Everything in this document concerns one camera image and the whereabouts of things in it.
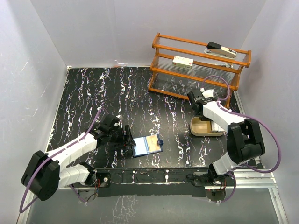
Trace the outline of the blue card holder wallet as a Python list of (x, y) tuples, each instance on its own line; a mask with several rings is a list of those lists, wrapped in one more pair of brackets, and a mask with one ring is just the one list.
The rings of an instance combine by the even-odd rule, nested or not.
[[(159, 134), (156, 134), (156, 135), (158, 135), (158, 139), (159, 139), (158, 143), (159, 143), (159, 145), (161, 147), (161, 151), (160, 152), (162, 152), (163, 151), (163, 148), (162, 148), (163, 140), (160, 139)], [(149, 155), (149, 154), (154, 154), (154, 153), (150, 153), (149, 152), (149, 148), (148, 148), (148, 144), (147, 144), (147, 141), (146, 141), (146, 137), (134, 138), (136, 146), (132, 147), (132, 149), (133, 149), (133, 157), (140, 157), (140, 156), (146, 156), (146, 155)]]

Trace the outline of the orange patterned credit card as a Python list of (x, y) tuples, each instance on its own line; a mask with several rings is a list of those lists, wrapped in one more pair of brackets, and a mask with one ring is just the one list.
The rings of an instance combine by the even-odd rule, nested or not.
[(147, 141), (150, 153), (157, 153), (157, 152), (161, 151), (161, 147), (158, 143), (158, 141), (159, 141), (158, 135), (147, 136), (146, 141)]

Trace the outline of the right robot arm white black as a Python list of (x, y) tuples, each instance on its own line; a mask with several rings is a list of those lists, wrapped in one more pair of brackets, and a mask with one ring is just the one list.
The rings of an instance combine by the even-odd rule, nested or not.
[(190, 91), (187, 96), (196, 115), (214, 121), (227, 133), (227, 152), (210, 164), (207, 173), (198, 176), (198, 180), (219, 185), (234, 168), (265, 153), (257, 121), (234, 115), (219, 100), (205, 97), (199, 89)]

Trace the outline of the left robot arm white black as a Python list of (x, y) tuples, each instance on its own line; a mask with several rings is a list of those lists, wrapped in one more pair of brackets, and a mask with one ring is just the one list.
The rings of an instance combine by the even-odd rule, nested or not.
[(82, 162), (70, 166), (79, 157), (103, 145), (134, 147), (129, 125), (121, 126), (121, 120), (106, 115), (101, 122), (94, 121), (80, 136), (48, 153), (37, 151), (31, 157), (21, 178), (21, 183), (41, 201), (49, 199), (58, 189), (81, 183), (93, 186), (96, 169)]

